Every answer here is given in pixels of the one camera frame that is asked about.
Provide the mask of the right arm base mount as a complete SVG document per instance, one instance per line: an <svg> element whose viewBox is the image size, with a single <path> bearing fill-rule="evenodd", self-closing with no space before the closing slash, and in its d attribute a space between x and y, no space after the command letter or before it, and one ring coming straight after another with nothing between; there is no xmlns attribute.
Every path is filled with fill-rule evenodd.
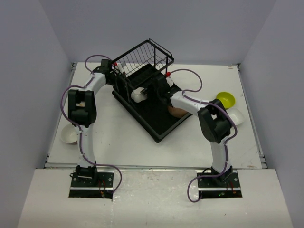
<svg viewBox="0 0 304 228"><path fill-rule="evenodd" d="M198 178L198 192L201 199L241 198L241 186L238 172L233 170L225 180Z"/></svg>

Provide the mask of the red floral bowl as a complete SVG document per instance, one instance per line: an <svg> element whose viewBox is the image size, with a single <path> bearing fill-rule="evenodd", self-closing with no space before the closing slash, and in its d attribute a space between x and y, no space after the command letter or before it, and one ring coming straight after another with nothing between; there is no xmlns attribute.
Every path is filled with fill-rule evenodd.
<svg viewBox="0 0 304 228"><path fill-rule="evenodd" d="M75 144L77 143L77 132L75 127L72 124L66 125L60 134L61 141L66 144Z"/></svg>

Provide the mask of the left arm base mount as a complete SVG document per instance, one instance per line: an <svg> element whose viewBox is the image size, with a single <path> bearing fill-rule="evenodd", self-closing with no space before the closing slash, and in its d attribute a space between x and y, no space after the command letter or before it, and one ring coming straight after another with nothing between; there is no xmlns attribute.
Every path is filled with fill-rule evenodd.
<svg viewBox="0 0 304 228"><path fill-rule="evenodd" d="M99 172L94 179L80 178L75 173L70 176L69 198L113 198L114 172Z"/></svg>

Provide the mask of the green white bowl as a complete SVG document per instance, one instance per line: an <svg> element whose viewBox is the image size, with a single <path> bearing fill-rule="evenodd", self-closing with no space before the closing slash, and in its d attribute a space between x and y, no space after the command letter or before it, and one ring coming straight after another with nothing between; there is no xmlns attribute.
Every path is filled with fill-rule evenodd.
<svg viewBox="0 0 304 228"><path fill-rule="evenodd" d="M241 125L245 121L244 115L236 108L228 109L227 113L236 126Z"/></svg>

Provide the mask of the yellow green bowl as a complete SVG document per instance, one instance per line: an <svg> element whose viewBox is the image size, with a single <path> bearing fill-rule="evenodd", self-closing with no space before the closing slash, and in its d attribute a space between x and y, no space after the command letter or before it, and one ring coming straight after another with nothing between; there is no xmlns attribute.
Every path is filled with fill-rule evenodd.
<svg viewBox="0 0 304 228"><path fill-rule="evenodd" d="M232 108L236 103L235 97L228 92L220 92L216 98L222 102L226 110Z"/></svg>

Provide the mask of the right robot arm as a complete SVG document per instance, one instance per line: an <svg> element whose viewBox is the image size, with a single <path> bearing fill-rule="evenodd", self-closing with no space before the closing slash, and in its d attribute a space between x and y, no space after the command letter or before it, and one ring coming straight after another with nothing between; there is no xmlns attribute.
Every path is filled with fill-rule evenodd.
<svg viewBox="0 0 304 228"><path fill-rule="evenodd" d="M222 187L232 173L228 142L236 137L238 130L220 100L207 101L190 95L202 89L202 79L199 81L199 89L182 90L174 88L175 84L169 75L160 75L151 79L151 87L155 96L165 105L198 117L202 134L210 142L212 152L211 174L202 177L212 178L216 186Z"/></svg>

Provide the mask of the brown ceramic bowl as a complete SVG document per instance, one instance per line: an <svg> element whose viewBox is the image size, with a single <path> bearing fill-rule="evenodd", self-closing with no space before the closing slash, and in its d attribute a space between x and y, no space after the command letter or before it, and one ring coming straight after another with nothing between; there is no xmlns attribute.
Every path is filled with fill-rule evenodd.
<svg viewBox="0 0 304 228"><path fill-rule="evenodd" d="M168 106L168 112L173 117L176 117L176 118L182 118L183 116L185 116L188 113L187 111L185 111L183 109L175 108L175 107L171 107L171 106Z"/></svg>

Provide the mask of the white lobed bowl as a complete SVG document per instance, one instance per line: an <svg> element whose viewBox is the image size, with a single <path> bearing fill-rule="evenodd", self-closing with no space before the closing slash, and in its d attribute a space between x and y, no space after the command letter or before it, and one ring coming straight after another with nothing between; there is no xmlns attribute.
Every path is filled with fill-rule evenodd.
<svg viewBox="0 0 304 228"><path fill-rule="evenodd" d="M140 103L147 99L147 95L143 93L144 88L139 87L131 92L131 98L136 102Z"/></svg>

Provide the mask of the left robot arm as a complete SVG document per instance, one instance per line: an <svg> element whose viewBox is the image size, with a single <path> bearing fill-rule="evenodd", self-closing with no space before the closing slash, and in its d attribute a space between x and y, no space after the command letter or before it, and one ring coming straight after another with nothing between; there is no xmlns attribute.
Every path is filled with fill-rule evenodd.
<svg viewBox="0 0 304 228"><path fill-rule="evenodd" d="M113 62L103 58L99 67L90 70L90 79L83 85L71 85L67 92L67 114L65 118L77 130L77 143L80 150L80 161L76 166L73 178L86 186L106 188L105 181L100 178L93 152L93 126L97 119L95 95L106 84L111 84Z"/></svg>

